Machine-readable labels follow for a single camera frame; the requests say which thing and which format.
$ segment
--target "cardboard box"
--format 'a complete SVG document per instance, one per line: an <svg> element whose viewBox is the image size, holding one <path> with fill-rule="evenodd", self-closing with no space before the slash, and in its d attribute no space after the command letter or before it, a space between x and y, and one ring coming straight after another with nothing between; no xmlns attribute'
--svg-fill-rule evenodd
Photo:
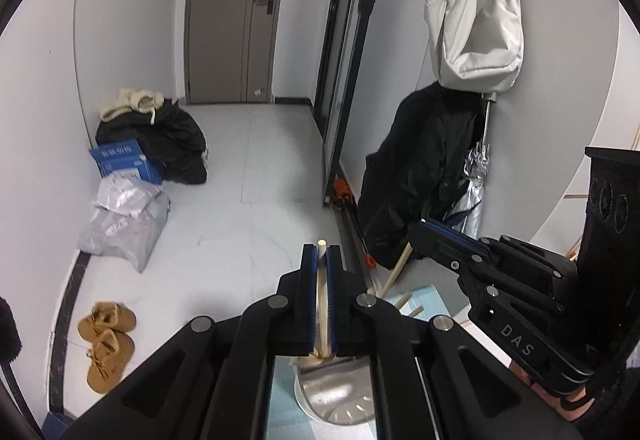
<svg viewBox="0 0 640 440"><path fill-rule="evenodd" d="M105 144L89 152L103 177L119 171L124 176L133 176L152 184L162 184L160 173L146 160L136 140Z"/></svg>

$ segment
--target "brown boot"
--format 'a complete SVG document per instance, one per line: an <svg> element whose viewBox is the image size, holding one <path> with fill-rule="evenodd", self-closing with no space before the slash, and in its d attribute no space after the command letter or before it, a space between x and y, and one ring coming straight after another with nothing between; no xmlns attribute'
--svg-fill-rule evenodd
<svg viewBox="0 0 640 440"><path fill-rule="evenodd" d="M127 335L105 330L86 353L91 359L86 382L95 393L109 393L115 388L133 355L135 345Z"/></svg>
<svg viewBox="0 0 640 440"><path fill-rule="evenodd" d="M136 316L131 310L114 302L100 302L78 323L78 333L85 341L93 342L105 330L130 332L135 327Z"/></svg>

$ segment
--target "door handle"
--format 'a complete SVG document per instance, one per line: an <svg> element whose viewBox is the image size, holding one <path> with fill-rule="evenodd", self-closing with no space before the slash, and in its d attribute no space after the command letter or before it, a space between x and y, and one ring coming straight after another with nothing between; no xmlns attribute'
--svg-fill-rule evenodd
<svg viewBox="0 0 640 440"><path fill-rule="evenodd" d="M267 14L273 14L273 6L276 0L258 0L255 2L257 6L267 6Z"/></svg>

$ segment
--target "screw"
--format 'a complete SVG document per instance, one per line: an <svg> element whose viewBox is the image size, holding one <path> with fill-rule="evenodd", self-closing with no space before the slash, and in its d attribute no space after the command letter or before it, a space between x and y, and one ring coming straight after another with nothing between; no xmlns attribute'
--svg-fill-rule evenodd
<svg viewBox="0 0 640 440"><path fill-rule="evenodd" d="M372 294L360 294L356 298L356 303L360 306L364 306L364 308L371 308L376 304L376 296Z"/></svg>
<svg viewBox="0 0 640 440"><path fill-rule="evenodd" d="M211 319L204 317L203 315L196 317L191 321L191 330L194 332L206 332L209 328L211 328Z"/></svg>
<svg viewBox="0 0 640 440"><path fill-rule="evenodd" d="M448 332L453 328L453 319L448 315L437 315L433 318L433 327L441 332Z"/></svg>
<svg viewBox="0 0 640 440"><path fill-rule="evenodd" d="M267 301L267 303L271 308L284 308L286 305L289 304L289 300L287 299L286 296L277 294L277 295L272 295Z"/></svg>

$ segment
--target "black coat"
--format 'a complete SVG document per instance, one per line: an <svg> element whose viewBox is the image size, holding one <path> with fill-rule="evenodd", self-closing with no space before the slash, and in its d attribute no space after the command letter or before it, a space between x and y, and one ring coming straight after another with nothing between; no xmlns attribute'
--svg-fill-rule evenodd
<svg viewBox="0 0 640 440"><path fill-rule="evenodd" d="M369 253L393 268L420 218L459 199L465 157L484 126L479 94L433 83L405 98L380 149L367 156L358 221Z"/></svg>
<svg viewBox="0 0 640 440"><path fill-rule="evenodd" d="M202 153L207 144L191 115L167 99L156 110L155 122L151 124L150 120L150 113L124 113L109 122L101 122L95 141L101 146L133 138L163 179L204 184L207 170Z"/></svg>

